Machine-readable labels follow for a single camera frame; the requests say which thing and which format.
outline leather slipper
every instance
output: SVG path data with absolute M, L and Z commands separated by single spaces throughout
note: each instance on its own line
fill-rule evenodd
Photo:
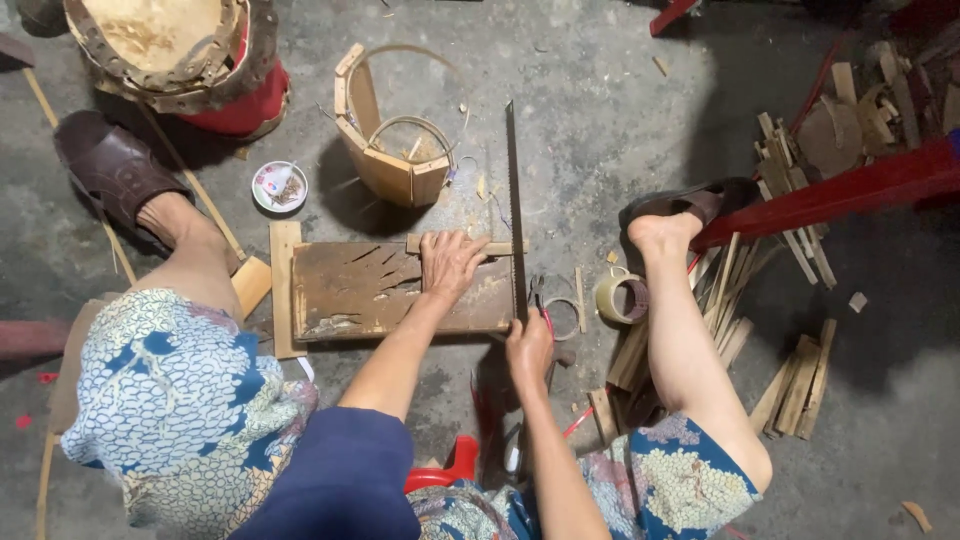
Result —
M 54 131 L 54 146 L 70 179 L 95 207 L 162 252 L 170 252 L 136 224 L 137 213 L 167 191 L 196 203 L 193 192 L 156 160 L 150 147 L 96 110 L 78 110 L 63 118 Z
M 641 195 L 620 211 L 624 231 L 641 215 L 692 213 L 707 225 L 714 218 L 751 205 L 760 196 L 759 186 L 749 178 L 727 178 L 719 182 L 695 185 L 688 189 Z

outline foot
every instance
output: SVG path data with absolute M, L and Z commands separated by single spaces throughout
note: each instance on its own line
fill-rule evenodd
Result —
M 656 255 L 686 256 L 690 240 L 704 227 L 695 215 L 641 215 L 627 227 L 627 236 L 644 258 Z
M 236 252 L 217 226 L 179 193 L 168 191 L 147 201 L 136 215 L 136 223 L 172 250 L 184 241 L 194 241 L 222 251 L 224 264 L 231 275 L 240 266 Z

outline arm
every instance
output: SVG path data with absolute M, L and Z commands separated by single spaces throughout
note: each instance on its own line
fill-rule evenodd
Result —
M 507 339 L 507 361 L 526 417 L 543 538 L 609 539 L 600 508 L 550 410 L 543 377 L 552 352 L 553 336 L 536 309 L 530 309 L 526 331 L 514 321 Z
M 470 240 L 463 232 L 426 233 L 420 240 L 423 292 L 400 324 L 353 377 L 339 406 L 369 408 L 406 420 L 423 354 L 437 327 L 473 283 L 486 256 L 488 236 Z

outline hand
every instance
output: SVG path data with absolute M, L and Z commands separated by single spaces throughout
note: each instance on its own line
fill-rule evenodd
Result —
M 510 365 L 510 377 L 514 380 L 517 395 L 543 390 L 544 377 L 550 367 L 553 356 L 553 335 L 540 317 L 540 312 L 531 307 L 527 310 L 527 328 L 514 319 L 507 337 L 507 363 Z
M 480 253 L 490 243 L 484 234 L 470 240 L 463 231 L 425 233 L 420 239 L 423 264 L 423 293 L 444 302 L 447 310 L 460 300 L 473 283 L 473 272 L 487 256 Z

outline concrete floor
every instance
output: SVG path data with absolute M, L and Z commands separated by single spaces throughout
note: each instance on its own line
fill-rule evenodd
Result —
M 800 10 L 749 4 L 713 5 L 707 17 L 680 29 L 689 38 L 658 40 L 646 31 L 656 10 L 617 1 L 393 0 L 391 10 L 374 0 L 278 4 L 279 54 L 294 94 L 276 132 L 242 161 L 214 137 L 166 123 L 247 252 L 269 259 L 268 219 L 253 208 L 248 189 L 249 178 L 268 160 L 297 160 L 311 178 L 309 200 L 295 217 L 306 240 L 399 239 L 407 228 L 468 226 L 506 239 L 496 205 L 480 201 L 475 189 L 483 174 L 488 190 L 507 191 L 502 110 L 515 99 L 523 228 L 532 242 L 527 264 L 555 276 L 548 289 L 566 296 L 573 293 L 561 278 L 572 281 L 575 265 L 584 267 L 590 291 L 607 272 L 607 252 L 625 256 L 616 213 L 632 197 L 751 174 L 756 114 L 767 110 L 789 121 L 837 35 Z M 395 15 L 384 18 L 388 13 Z M 3 15 L 0 5 L 0 31 L 22 36 L 12 8 Z M 160 148 L 135 112 L 88 88 L 72 37 L 24 38 L 36 50 L 36 75 L 57 115 L 100 106 Z M 348 182 L 353 173 L 336 129 L 314 105 L 332 105 L 333 67 L 356 41 L 428 47 L 460 66 L 468 80 L 471 118 L 456 156 L 474 157 L 477 170 L 459 175 L 422 217 L 382 204 L 358 211 L 373 199 L 362 185 Z M 659 73 L 653 56 L 669 64 L 669 77 Z M 417 103 L 426 91 L 394 90 L 398 104 Z M 57 161 L 50 126 L 23 75 L 0 74 L 0 95 L 7 201 L 0 213 L 0 318 L 70 320 L 87 298 L 126 284 L 112 271 L 103 229 Z M 754 538 L 920 537 L 900 501 L 921 504 L 936 528 L 960 523 L 954 503 L 960 469 L 949 466 L 948 457 L 941 461 L 960 444 L 953 429 L 960 414 L 954 397 L 960 289 L 949 285 L 960 267 L 957 217 L 955 210 L 919 216 L 893 210 L 837 221 L 825 241 L 840 282 L 835 290 L 809 286 L 789 255 L 748 288 L 741 310 L 757 331 L 732 368 L 748 409 L 802 331 L 816 335 L 826 316 L 836 317 L 839 327 L 813 440 L 767 443 L 773 484 L 765 502 L 736 520 L 737 528 Z M 138 275 L 159 262 L 125 246 Z M 846 307 L 857 290 L 870 299 L 860 315 Z M 269 316 L 265 302 L 251 320 Z M 563 426 L 579 415 L 571 412 L 572 403 L 586 408 L 585 392 L 602 385 L 612 357 L 617 329 L 592 310 L 588 329 L 569 342 L 577 366 L 554 382 Z M 339 344 L 311 352 L 326 403 L 336 401 L 369 355 L 366 347 Z M 453 341 L 428 352 L 408 419 L 418 462 L 442 458 L 455 434 L 475 431 L 468 374 L 490 349 L 483 341 Z M 3 370 L 3 538 L 33 536 L 49 392 L 36 382 L 36 371 L 58 366 L 53 360 Z M 288 375 L 302 377 L 296 367 Z M 13 420 L 24 413 L 34 423 L 18 430 Z M 596 448 L 593 423 L 585 422 L 570 442 L 580 452 Z M 119 491 L 59 453 L 48 504 L 48 538 L 54 540 L 153 536 L 126 528 Z

